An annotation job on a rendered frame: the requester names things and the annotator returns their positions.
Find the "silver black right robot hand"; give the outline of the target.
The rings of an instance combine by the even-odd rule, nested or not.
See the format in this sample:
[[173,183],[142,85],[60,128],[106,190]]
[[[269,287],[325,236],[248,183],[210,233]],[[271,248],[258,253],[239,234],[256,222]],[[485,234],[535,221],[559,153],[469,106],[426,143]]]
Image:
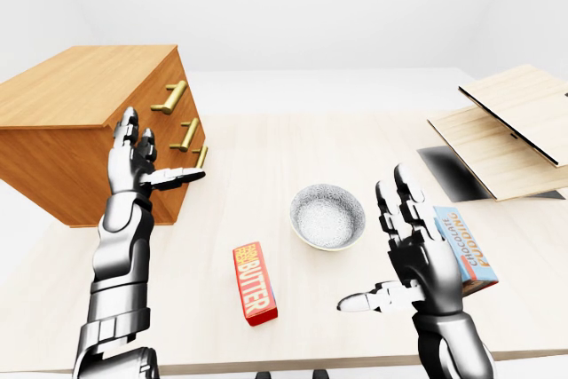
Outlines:
[[412,304],[418,312],[445,316],[461,312],[462,277],[453,250],[438,231],[435,212],[408,167],[394,169],[394,181],[380,180],[375,193],[389,257],[397,281],[340,300],[341,312],[387,312]]

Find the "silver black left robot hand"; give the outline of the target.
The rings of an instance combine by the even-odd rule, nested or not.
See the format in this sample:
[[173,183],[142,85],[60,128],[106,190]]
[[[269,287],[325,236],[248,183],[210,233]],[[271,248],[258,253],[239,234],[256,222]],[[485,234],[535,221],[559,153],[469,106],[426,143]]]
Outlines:
[[154,133],[146,128],[138,136],[138,114],[127,107],[114,130],[114,145],[109,152],[107,173],[112,194],[137,192],[149,197],[153,190],[169,190],[204,178],[201,168],[156,170]]

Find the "wooden cabinet drawer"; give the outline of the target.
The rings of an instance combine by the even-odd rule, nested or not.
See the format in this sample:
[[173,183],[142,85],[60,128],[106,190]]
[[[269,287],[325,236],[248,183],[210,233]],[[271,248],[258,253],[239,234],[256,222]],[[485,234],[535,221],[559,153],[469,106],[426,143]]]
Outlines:
[[[187,152],[169,148],[169,144],[182,141],[187,131],[186,127],[182,127],[177,123],[176,127],[163,128],[163,130],[164,133],[160,133],[160,129],[155,131],[157,159],[154,162],[154,166],[156,169],[194,167],[198,155],[193,154],[192,150],[201,148],[205,140],[202,126],[199,124]],[[154,222],[157,225],[171,225],[177,221],[187,188],[188,184],[183,184],[178,188],[167,191],[152,191],[150,201],[153,204],[152,213]]]
[[204,141],[202,122],[186,81],[166,84],[136,105],[140,132],[154,132],[156,169],[192,168]]
[[[160,91],[160,88],[163,88],[166,84],[176,84],[181,80],[187,81],[185,70],[183,69],[178,51],[174,49],[107,119],[111,129],[114,130],[115,125],[122,118],[126,107],[134,107],[137,111],[136,105],[143,99],[147,99],[151,94],[156,95]],[[139,118],[138,126],[139,135],[142,135],[142,132],[140,132]]]

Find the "wooden cabinet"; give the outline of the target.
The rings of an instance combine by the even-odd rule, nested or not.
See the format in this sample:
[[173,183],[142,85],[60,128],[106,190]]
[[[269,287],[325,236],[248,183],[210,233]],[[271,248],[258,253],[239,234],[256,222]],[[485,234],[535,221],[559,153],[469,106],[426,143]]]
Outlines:
[[110,194],[107,119],[174,49],[75,46],[0,83],[0,179],[66,225],[96,225]]

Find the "patterned grey bowl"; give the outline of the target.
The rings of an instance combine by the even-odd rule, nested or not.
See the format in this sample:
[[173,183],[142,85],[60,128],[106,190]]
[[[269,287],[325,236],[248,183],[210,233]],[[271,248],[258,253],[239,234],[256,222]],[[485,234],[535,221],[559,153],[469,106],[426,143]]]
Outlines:
[[326,251],[349,248],[366,226],[360,202],[341,187],[328,184],[300,190],[291,202],[290,220],[304,242]]

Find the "blue chocolate pudding box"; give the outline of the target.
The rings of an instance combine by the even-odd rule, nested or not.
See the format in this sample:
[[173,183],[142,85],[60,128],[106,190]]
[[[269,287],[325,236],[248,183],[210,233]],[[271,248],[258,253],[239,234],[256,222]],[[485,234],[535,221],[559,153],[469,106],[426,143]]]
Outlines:
[[435,222],[449,242],[461,271],[462,295],[468,296],[499,282],[457,208],[435,206]]

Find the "pale wooden slat tray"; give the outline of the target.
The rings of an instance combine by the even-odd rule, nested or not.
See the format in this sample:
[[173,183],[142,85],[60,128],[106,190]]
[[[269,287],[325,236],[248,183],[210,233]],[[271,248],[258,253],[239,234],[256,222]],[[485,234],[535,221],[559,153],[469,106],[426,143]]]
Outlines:
[[568,187],[568,81],[523,65],[459,91],[429,123],[496,201]]

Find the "red butter box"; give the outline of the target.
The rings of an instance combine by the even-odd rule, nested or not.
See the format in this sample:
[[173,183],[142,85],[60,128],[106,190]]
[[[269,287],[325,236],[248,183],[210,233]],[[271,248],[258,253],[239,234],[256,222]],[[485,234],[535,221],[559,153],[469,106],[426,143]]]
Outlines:
[[241,307],[247,323],[258,326],[278,317],[272,284],[259,241],[233,250]]

